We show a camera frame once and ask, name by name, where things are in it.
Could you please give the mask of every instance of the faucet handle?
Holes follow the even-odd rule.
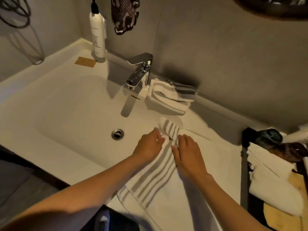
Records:
[[[150,67],[152,65],[153,55],[150,53],[143,53],[132,58],[129,58],[127,62],[131,65],[143,64],[143,66]]]

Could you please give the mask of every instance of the chrome faucet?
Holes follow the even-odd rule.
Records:
[[[127,60],[127,62],[131,65],[140,64],[126,81],[126,84],[128,85],[128,88],[130,90],[134,90],[135,87],[138,86],[140,81],[142,81],[142,88],[147,87],[152,60],[153,60],[153,55],[149,53],[139,54]]]

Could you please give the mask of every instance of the person's left arm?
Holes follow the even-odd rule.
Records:
[[[33,205],[0,231],[80,230],[116,190],[156,158],[164,141],[156,129],[143,135],[131,156]]]

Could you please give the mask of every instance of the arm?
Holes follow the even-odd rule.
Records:
[[[0,231],[80,230],[117,189],[156,158],[164,141],[156,129],[143,135],[133,155],[33,205]]]
[[[191,137],[179,136],[179,149],[172,146],[172,151],[179,171],[202,192],[223,230],[267,230],[221,189],[212,175],[207,173],[200,148]]]

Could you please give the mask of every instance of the backsplash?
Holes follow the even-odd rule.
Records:
[[[108,50],[152,53],[154,72],[285,131],[307,122],[308,23],[262,18],[233,0],[141,0],[137,25],[117,36],[110,0],[99,2]]]
[[[15,29],[0,21],[0,81],[80,38],[74,0],[27,1],[31,26]],[[7,20],[13,15],[2,9],[0,14]]]

